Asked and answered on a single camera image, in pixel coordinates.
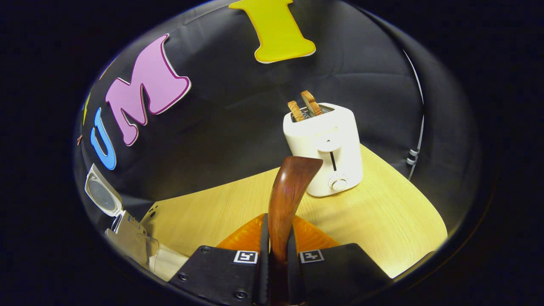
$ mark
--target yellow letter i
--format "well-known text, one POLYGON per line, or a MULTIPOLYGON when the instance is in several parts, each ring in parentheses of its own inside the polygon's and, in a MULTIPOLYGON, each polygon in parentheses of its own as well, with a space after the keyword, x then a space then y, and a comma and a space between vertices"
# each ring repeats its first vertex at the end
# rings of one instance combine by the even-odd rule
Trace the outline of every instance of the yellow letter i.
POLYGON ((287 8, 293 0, 241 0, 232 3, 231 9, 246 12, 261 46, 255 51, 255 59, 263 64, 312 55, 316 51, 313 42, 305 39, 287 8))

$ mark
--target blue letter u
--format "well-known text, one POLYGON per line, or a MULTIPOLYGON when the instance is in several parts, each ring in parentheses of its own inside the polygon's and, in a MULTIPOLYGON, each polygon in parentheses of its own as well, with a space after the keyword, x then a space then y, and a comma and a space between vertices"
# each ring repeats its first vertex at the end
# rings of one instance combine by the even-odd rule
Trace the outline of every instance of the blue letter u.
POLYGON ((102 140, 106 145, 107 154, 102 151, 102 148, 100 148, 98 144, 98 139, 96 139, 96 132, 94 127, 91 130, 91 144, 95 148, 96 154, 98 155, 104 166, 109 170, 113 170, 115 168, 115 165, 117 164, 115 159, 115 151, 113 150, 112 142, 109 140, 108 134, 106 133, 106 129, 104 129, 104 123, 102 123, 102 119, 100 118, 101 112, 101 108, 96 111, 95 126, 98 128, 98 133, 100 134, 100 137, 102 137, 102 140))

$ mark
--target dark background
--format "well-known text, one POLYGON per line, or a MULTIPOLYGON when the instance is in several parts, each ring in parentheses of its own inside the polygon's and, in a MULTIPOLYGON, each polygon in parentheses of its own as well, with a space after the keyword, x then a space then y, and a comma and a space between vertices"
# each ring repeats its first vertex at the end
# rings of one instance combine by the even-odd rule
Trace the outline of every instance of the dark background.
MULTIPOLYGON (((536 1, 354 3, 413 36, 452 70, 474 107, 483 146, 497 158, 489 169, 498 175, 494 197, 478 230, 438 271, 387 304, 541 302, 537 43, 544 25, 536 1)), ((3 304, 179 303, 111 256, 78 198, 71 150, 76 114, 97 74, 140 34, 193 4, 2 4, 3 304)))

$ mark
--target black cloth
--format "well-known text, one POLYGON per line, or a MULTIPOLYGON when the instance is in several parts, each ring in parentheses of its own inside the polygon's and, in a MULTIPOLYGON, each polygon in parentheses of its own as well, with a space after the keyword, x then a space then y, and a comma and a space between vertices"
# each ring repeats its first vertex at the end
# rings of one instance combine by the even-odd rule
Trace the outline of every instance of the black cloth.
MULTIPOLYGON (((84 182, 95 163, 123 196, 124 207, 141 218, 154 201, 276 168, 291 155, 282 131, 287 102, 303 105, 300 92, 309 90, 317 102, 352 110, 360 142, 405 176, 410 173, 407 153, 417 148, 425 113, 413 181, 451 229, 470 204, 474 188, 466 180, 472 173, 467 161, 478 161, 471 155, 475 144, 466 98, 446 68, 436 59, 422 60, 427 51, 396 28, 347 3, 314 0, 295 1, 289 10, 304 37, 315 43, 315 54, 261 64, 254 58, 259 47, 254 27, 245 12, 227 7, 230 2, 186 11, 116 57, 94 84, 85 125, 78 126, 83 140, 81 155, 76 149, 77 181, 84 182), (192 88, 165 113, 147 112, 147 125, 138 125, 139 138, 128 147, 104 98, 117 77, 131 79, 138 54, 165 33, 170 33, 166 56, 178 75, 190 78, 192 88), (420 74, 425 105, 403 48, 420 74), (90 144, 99 107, 117 155, 111 171, 90 144)), ((78 188, 88 198, 81 184, 78 188)), ((88 199, 84 204, 97 224, 103 218, 98 208, 88 199)))

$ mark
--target foam letter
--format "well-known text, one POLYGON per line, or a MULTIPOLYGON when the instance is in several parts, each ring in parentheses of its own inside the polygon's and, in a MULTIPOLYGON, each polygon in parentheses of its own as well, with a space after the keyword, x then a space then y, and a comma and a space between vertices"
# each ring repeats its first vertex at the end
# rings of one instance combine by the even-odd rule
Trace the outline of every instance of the foam letter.
POLYGON ((149 111, 157 115, 183 98, 191 88, 189 78, 178 76, 166 58, 164 41, 167 38, 168 34, 161 36, 138 55, 130 83, 117 78, 106 94, 106 102, 111 105, 128 146, 138 138, 138 128, 128 122, 126 115, 141 125, 147 124, 144 91, 149 97, 149 111))
POLYGON ((244 10, 259 37, 255 58, 263 64, 312 55, 316 46, 300 33, 287 8, 293 0, 241 0, 228 7, 244 10))
POLYGON ((104 123, 102 123, 102 118, 100 117, 101 113, 102 110, 99 108, 96 111, 95 115, 95 126, 98 128, 98 133, 100 134, 100 137, 102 137, 102 141, 104 141, 104 144, 106 145, 107 153, 104 153, 104 151, 102 151, 102 148, 100 148, 100 145, 98 144, 98 139, 96 139, 96 132, 94 127, 91 130, 91 144, 93 148, 95 148, 96 155, 98 155, 104 166, 109 170, 113 170, 115 168, 115 165, 117 164, 117 160, 115 159, 115 151, 113 150, 112 142, 111 140, 109 140, 106 129, 104 129, 104 123))
POLYGON ((91 92, 89 92, 87 100, 85 100, 85 104, 83 105, 83 124, 85 124, 85 117, 87 116, 87 104, 89 104, 89 98, 91 98, 91 92))

